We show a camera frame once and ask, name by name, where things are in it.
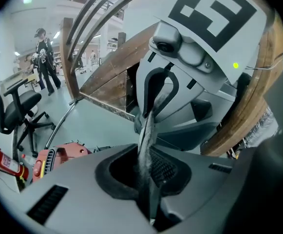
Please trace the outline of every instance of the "white wire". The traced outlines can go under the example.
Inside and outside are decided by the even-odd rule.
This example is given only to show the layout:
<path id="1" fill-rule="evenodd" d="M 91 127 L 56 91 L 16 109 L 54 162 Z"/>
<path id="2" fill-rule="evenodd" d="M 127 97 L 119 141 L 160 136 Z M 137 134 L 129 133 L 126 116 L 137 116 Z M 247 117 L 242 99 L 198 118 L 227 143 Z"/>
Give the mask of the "white wire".
<path id="1" fill-rule="evenodd" d="M 271 65 L 268 68 L 250 68 L 250 67 L 246 67 L 245 69 L 251 69 L 251 70 L 255 70 L 255 69 L 258 69 L 258 70 L 271 70 L 271 69 L 274 69 L 281 61 L 283 61 L 283 58 L 280 59 L 279 61 L 277 61 L 275 64 Z"/>

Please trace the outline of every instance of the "black chair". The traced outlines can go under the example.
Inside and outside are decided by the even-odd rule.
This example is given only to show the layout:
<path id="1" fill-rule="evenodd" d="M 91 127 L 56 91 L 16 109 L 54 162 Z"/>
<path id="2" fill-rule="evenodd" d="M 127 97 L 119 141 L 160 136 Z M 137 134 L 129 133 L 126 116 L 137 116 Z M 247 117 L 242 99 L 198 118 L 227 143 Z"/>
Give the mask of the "black chair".
<path id="1" fill-rule="evenodd" d="M 41 100 L 42 95 L 34 92 L 33 90 L 27 91 L 19 96 L 18 88 L 25 84 L 28 79 L 22 80 L 19 83 L 16 83 L 11 88 L 9 88 L 4 96 L 12 95 L 13 102 L 11 102 L 4 112 L 3 100 L 0 97 L 0 132 L 3 134 L 10 134 L 17 125 L 25 124 L 22 135 L 20 136 L 19 141 L 17 142 L 17 148 L 20 151 L 23 151 L 23 147 L 20 145 L 24 138 L 29 135 L 30 147 L 33 153 L 33 157 L 37 157 L 38 153 L 34 151 L 33 145 L 33 132 L 36 128 L 52 126 L 52 129 L 55 129 L 55 125 L 52 122 L 47 123 L 38 123 L 38 121 L 45 116 L 49 118 L 48 114 L 45 112 L 41 113 L 39 116 L 33 120 L 28 120 L 25 116 L 30 117 L 34 116 L 34 113 L 31 109 Z"/>

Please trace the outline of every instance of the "black pants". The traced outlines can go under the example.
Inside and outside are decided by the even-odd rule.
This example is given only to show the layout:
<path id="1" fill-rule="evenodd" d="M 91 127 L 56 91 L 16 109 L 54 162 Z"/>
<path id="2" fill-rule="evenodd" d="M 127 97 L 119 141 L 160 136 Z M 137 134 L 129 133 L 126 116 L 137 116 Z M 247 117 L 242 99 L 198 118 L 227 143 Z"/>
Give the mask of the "black pants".
<path id="1" fill-rule="evenodd" d="M 52 86 L 52 84 L 51 84 L 51 82 L 49 80 L 48 72 L 49 72 L 50 76 L 52 77 L 56 87 L 57 88 L 60 87 L 61 82 L 60 82 L 59 78 L 57 77 L 55 71 L 52 69 L 51 65 L 49 64 L 48 60 L 46 60 L 45 63 L 40 63 L 39 64 L 39 70 L 42 72 L 42 74 L 43 74 L 43 76 L 45 78 L 48 92 L 51 93 L 51 92 L 54 91 L 54 88 L 53 88 L 53 86 Z"/>

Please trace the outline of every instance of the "fire extinguisher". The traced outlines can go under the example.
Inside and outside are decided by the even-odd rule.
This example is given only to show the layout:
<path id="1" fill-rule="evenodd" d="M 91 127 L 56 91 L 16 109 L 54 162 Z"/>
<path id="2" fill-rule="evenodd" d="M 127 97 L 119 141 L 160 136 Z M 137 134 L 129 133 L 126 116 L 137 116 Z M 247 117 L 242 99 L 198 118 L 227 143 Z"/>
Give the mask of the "fire extinguisher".
<path id="1" fill-rule="evenodd" d="M 0 150 L 0 171 L 10 174 L 20 179 L 27 180 L 29 176 L 29 170 L 24 165 L 20 165 L 15 160 L 4 154 Z"/>

